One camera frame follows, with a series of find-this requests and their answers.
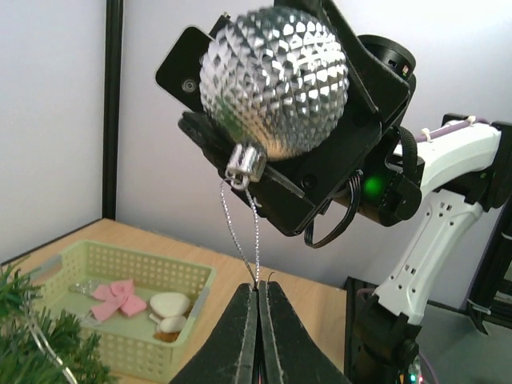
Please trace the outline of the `light green plastic basket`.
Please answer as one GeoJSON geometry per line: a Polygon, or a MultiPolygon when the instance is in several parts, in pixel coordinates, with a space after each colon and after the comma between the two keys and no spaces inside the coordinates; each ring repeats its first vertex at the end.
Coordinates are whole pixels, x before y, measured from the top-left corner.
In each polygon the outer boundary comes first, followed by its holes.
{"type": "Polygon", "coordinates": [[[112,370],[168,383],[210,293],[213,267],[80,241],[31,272],[37,308],[75,315],[112,370]]]}

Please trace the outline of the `clear led string lights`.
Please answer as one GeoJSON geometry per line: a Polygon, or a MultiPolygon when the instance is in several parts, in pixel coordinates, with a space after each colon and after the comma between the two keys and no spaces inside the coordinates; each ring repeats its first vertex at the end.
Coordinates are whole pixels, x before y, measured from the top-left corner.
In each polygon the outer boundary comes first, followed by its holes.
{"type": "Polygon", "coordinates": [[[29,293],[23,295],[23,313],[32,339],[42,354],[61,371],[69,384],[78,384],[78,380],[71,369],[64,364],[64,361],[57,355],[42,332],[33,312],[31,295],[29,293]]]}

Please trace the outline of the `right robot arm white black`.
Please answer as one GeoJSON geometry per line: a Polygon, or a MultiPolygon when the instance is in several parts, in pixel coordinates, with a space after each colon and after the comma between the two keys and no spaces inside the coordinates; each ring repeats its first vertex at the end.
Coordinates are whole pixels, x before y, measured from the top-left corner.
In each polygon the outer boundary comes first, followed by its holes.
{"type": "Polygon", "coordinates": [[[427,301],[467,230],[511,195],[511,127],[446,115],[413,135],[401,122],[414,56],[357,35],[332,1],[276,1],[209,33],[184,29],[155,74],[186,111],[179,128],[254,222],[313,249],[357,214],[385,227],[423,213],[390,275],[355,317],[360,351],[342,373],[306,331],[280,284],[247,264],[176,383],[417,383],[427,301]]]}

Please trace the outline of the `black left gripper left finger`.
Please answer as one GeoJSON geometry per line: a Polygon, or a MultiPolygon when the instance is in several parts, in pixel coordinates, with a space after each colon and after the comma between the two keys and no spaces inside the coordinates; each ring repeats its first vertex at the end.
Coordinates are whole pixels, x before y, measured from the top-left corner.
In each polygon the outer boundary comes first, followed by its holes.
{"type": "Polygon", "coordinates": [[[257,293],[249,283],[237,287],[210,336],[170,381],[171,384],[258,382],[257,293]]]}

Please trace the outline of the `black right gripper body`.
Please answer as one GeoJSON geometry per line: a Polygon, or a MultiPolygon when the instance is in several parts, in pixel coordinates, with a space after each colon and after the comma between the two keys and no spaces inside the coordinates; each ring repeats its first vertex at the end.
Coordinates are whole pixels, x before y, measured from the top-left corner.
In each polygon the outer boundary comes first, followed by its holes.
{"type": "MultiPolygon", "coordinates": [[[[249,191],[254,210],[282,234],[302,235],[323,247],[346,230],[356,214],[384,226],[410,218],[421,200],[421,162],[402,119],[414,94],[416,61],[399,43],[358,35],[332,1],[275,1],[324,22],[346,55],[348,100],[330,136],[315,149],[266,164],[249,191]]],[[[243,192],[223,183],[233,141],[206,115],[200,98],[201,60],[217,32],[235,20],[221,16],[210,32],[184,29],[155,74],[156,83],[186,110],[180,130],[216,169],[224,186],[248,206],[243,192]]]]}

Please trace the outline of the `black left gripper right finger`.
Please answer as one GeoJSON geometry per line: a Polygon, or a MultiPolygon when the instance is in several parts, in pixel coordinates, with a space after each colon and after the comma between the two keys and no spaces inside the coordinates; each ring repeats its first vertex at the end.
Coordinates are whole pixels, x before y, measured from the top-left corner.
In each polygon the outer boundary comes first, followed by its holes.
{"type": "Polygon", "coordinates": [[[321,351],[279,283],[258,287],[260,382],[335,384],[350,380],[321,351]]]}

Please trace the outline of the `small green christmas tree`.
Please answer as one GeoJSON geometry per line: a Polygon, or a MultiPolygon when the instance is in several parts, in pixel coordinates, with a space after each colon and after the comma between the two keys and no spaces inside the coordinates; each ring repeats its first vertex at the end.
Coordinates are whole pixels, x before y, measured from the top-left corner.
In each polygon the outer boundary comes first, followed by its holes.
{"type": "Polygon", "coordinates": [[[32,309],[49,344],[68,366],[78,383],[117,383],[100,360],[101,337],[82,336],[82,323],[66,310],[37,307],[42,286],[17,262],[1,267],[1,382],[8,384],[68,383],[61,371],[36,346],[23,313],[23,295],[31,295],[32,309]]]}

